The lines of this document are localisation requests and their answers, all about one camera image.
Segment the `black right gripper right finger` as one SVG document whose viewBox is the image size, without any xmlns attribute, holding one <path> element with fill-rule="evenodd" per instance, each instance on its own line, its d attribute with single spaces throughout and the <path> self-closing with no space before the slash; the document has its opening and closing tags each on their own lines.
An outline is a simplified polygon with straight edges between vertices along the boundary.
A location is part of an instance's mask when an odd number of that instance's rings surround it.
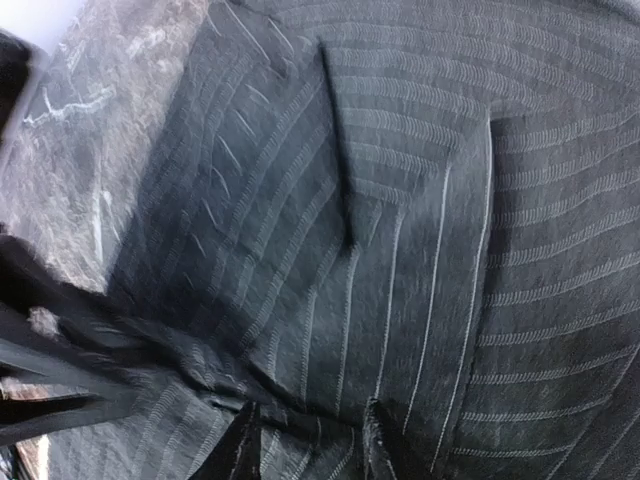
<svg viewBox="0 0 640 480">
<path fill-rule="evenodd" d="M 398 479 L 393 459 L 393 424 L 376 398 L 370 398 L 364 411 L 363 461 L 366 479 Z"/>
</svg>

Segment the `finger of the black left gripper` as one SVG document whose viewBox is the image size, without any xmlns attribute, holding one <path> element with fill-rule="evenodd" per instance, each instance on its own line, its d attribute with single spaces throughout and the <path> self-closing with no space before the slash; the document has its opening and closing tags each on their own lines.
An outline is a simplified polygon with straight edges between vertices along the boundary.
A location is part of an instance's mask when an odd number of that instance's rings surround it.
<svg viewBox="0 0 640 480">
<path fill-rule="evenodd" d="M 108 394 L 115 377 L 72 349 L 33 331 L 1 337 L 1 378 L 84 388 Z"/>
<path fill-rule="evenodd" d="M 1 400 L 1 444 L 108 420 L 107 404 L 99 397 L 74 395 L 50 399 Z"/>
</svg>

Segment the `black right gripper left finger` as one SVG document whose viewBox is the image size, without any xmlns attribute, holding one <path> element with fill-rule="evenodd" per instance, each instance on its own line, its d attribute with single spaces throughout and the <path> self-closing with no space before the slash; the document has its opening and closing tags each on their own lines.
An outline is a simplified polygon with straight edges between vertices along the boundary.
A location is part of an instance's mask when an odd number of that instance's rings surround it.
<svg viewBox="0 0 640 480">
<path fill-rule="evenodd" d="M 208 479 L 260 479 L 260 406 L 247 402 L 212 451 Z"/>
</svg>

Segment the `black pinstriped long sleeve shirt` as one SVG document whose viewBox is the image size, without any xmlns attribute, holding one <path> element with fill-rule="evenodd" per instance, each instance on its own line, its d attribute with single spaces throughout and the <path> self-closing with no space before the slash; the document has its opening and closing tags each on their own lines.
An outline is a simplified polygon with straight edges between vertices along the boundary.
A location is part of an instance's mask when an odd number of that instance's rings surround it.
<svg viewBox="0 0 640 480">
<path fill-rule="evenodd" d="M 1 31 L 1 337 L 91 395 L 52 479 L 639 475 L 635 1 L 86 1 Z M 13 450 L 13 445 L 2 445 Z"/>
</svg>

